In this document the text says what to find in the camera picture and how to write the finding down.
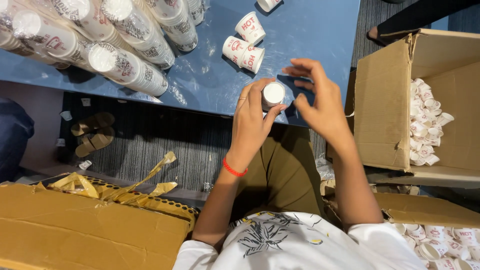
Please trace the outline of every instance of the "hand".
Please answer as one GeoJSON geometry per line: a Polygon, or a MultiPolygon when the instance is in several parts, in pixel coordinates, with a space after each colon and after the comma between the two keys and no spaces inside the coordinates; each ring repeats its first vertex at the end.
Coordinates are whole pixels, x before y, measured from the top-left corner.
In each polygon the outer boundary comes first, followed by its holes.
{"type": "Polygon", "coordinates": [[[304,94],[299,94],[294,101],[303,119],[332,145],[342,143],[345,136],[351,137],[343,111],[340,88],[327,78],[320,62],[302,58],[292,59],[291,63],[293,66],[282,69],[284,73],[294,77],[308,77],[313,81],[313,83],[295,81],[295,86],[303,87],[315,94],[313,107],[304,94]]]}
{"type": "Polygon", "coordinates": [[[275,79],[261,79],[243,88],[233,116],[232,144],[227,153],[228,165],[244,172],[260,149],[272,128],[275,118],[287,106],[279,104],[270,109],[265,118],[262,113],[262,90],[275,79]]]}

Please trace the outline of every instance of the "blue table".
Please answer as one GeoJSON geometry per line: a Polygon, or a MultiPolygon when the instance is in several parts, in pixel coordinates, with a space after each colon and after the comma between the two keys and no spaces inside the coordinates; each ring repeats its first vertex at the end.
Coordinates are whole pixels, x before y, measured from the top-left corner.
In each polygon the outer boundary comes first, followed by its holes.
{"type": "MultiPolygon", "coordinates": [[[[262,77],[277,77],[287,87],[284,103],[290,105],[299,92],[281,68],[291,58],[322,62],[327,76],[341,89],[345,104],[360,0],[284,0],[264,12],[256,0],[210,0],[205,21],[197,26],[199,44],[190,53],[176,52],[175,65],[167,71],[168,91],[159,98],[126,89],[101,76],[72,79],[51,66],[0,50],[0,80],[47,86],[125,100],[157,103],[184,110],[231,116],[242,88],[262,77]],[[256,11],[266,31],[257,46],[265,57],[257,75],[240,69],[222,55],[228,36],[247,13],[256,11]]],[[[277,122],[306,125],[293,105],[277,122]]]]}

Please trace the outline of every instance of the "forearm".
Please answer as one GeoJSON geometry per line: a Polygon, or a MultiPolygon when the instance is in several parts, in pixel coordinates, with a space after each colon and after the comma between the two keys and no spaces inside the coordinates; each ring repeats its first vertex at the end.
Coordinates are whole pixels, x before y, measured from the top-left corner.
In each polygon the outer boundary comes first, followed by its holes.
{"type": "Polygon", "coordinates": [[[382,223],[382,213],[368,184],[351,133],[348,131],[348,135],[334,148],[335,194],[345,229],[355,224],[382,223]]]}
{"type": "Polygon", "coordinates": [[[192,240],[220,250],[228,229],[239,178],[222,167],[218,179],[198,217],[192,240]]]}

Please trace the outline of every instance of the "red bracelet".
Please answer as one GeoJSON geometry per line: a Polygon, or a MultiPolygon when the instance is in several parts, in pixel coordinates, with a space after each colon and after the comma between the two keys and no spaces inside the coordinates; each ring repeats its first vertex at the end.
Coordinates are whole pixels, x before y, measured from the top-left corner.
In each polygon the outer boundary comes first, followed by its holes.
{"type": "Polygon", "coordinates": [[[227,169],[227,171],[237,177],[242,177],[244,175],[247,174],[248,172],[248,168],[245,169],[245,171],[243,173],[241,172],[237,172],[235,171],[234,169],[230,168],[230,166],[227,164],[227,161],[225,160],[225,158],[223,158],[223,167],[225,167],[225,169],[227,169]]]}

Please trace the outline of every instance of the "person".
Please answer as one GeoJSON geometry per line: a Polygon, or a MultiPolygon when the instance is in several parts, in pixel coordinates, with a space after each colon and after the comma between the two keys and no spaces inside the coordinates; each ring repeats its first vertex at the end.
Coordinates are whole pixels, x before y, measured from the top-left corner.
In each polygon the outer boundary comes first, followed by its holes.
{"type": "Polygon", "coordinates": [[[0,183],[13,181],[34,134],[34,121],[16,102],[0,98],[0,183]]]}
{"type": "Polygon", "coordinates": [[[291,63],[283,72],[310,78],[311,82],[296,80],[295,86],[315,93],[313,107],[304,94],[298,95],[294,101],[298,112],[336,152],[336,200],[347,233],[321,217],[320,176],[308,129],[272,127],[287,106],[272,107],[264,118],[261,91],[275,79],[260,79],[240,94],[224,166],[173,269],[425,269],[396,229],[384,223],[345,118],[339,87],[318,61],[291,63]],[[229,225],[230,217],[242,208],[236,204],[245,191],[250,191],[243,196],[246,204],[254,208],[244,209],[244,218],[229,225]],[[263,200],[260,206],[253,203],[257,199],[263,200]]]}
{"type": "Polygon", "coordinates": [[[372,27],[367,33],[367,38],[384,47],[408,35],[408,33],[388,34],[425,27],[479,3],[480,0],[419,0],[378,26],[372,27]]]}

